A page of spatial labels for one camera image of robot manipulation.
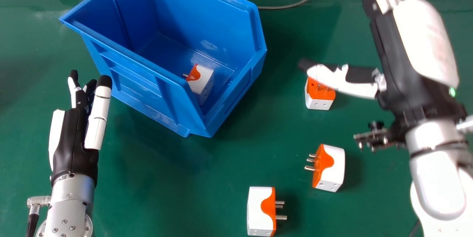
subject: green tabletop surface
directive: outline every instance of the green tabletop surface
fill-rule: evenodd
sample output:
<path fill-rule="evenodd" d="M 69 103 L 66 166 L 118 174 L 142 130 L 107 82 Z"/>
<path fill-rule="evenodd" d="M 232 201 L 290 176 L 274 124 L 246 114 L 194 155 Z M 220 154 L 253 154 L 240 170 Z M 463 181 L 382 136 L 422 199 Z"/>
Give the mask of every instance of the green tabletop surface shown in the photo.
<path fill-rule="evenodd" d="M 81 37 L 58 20 L 82 0 L 0 0 L 0 237 L 24 236 L 27 198 L 49 195 L 52 112 L 69 109 L 67 76 L 99 73 Z M 270 6 L 298 0 L 251 0 Z M 457 99 L 473 111 L 473 0 L 428 0 L 444 18 L 460 74 Z M 276 236 L 407 237 L 407 151 L 360 151 L 353 134 L 392 115 L 338 94 L 329 111 L 304 105 L 301 57 L 380 66 L 361 0 L 311 0 L 261 11 L 268 54 L 262 74 L 214 138 L 178 136 L 112 99 L 100 152 L 96 237 L 244 237 L 250 186 L 285 200 Z M 306 158 L 321 144 L 345 149 L 337 193 L 311 187 Z M 46 209 L 42 210 L 41 221 Z"/>

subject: robotic arm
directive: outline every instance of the robotic arm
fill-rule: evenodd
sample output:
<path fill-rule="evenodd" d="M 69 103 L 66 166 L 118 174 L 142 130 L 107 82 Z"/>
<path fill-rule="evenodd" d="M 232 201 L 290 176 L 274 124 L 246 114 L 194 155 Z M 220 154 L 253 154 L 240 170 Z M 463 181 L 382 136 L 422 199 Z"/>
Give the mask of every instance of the robotic arm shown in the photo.
<path fill-rule="evenodd" d="M 102 75 L 98 82 L 91 80 L 82 89 L 78 73 L 73 70 L 68 86 L 72 108 L 54 111 L 49 136 L 52 193 L 28 199 L 27 237 L 34 236 L 42 206 L 49 209 L 36 237 L 90 237 L 93 232 L 98 153 L 105 134 L 112 79 Z"/>
<path fill-rule="evenodd" d="M 464 134 L 473 131 L 473 117 L 466 118 L 463 105 L 449 94 L 459 77 L 442 18 L 425 0 L 362 2 L 384 73 L 309 60 L 301 60 L 299 68 L 321 84 L 376 99 L 392 112 L 390 128 L 371 123 L 370 132 L 354 136 L 358 146 L 373 152 L 407 147 L 412 205 L 424 234 L 471 236 L 473 227 L 464 222 L 473 219 L 473 204 L 467 204 L 473 201 L 473 156 Z"/>

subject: green led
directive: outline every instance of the green led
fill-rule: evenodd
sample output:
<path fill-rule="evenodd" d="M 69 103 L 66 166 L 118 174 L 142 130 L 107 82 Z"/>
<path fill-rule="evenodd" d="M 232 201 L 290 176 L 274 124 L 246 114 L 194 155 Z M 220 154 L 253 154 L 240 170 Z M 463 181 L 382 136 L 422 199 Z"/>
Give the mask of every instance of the green led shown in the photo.
<path fill-rule="evenodd" d="M 455 89 L 454 89 L 453 87 L 450 87 L 450 95 L 451 95 L 452 97 L 455 97 L 455 96 L 456 96 L 456 91 L 455 91 Z"/>

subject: blue storage container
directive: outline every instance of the blue storage container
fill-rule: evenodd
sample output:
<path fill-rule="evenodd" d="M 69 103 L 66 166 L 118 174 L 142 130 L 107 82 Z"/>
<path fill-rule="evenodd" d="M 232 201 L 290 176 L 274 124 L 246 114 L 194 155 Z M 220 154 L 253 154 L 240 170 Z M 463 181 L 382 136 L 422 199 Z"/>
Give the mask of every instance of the blue storage container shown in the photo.
<path fill-rule="evenodd" d="M 80 33 L 113 96 L 181 136 L 212 137 L 260 75 L 266 55 L 246 0 L 84 0 L 60 20 Z M 214 69 L 199 106 L 182 74 Z"/>

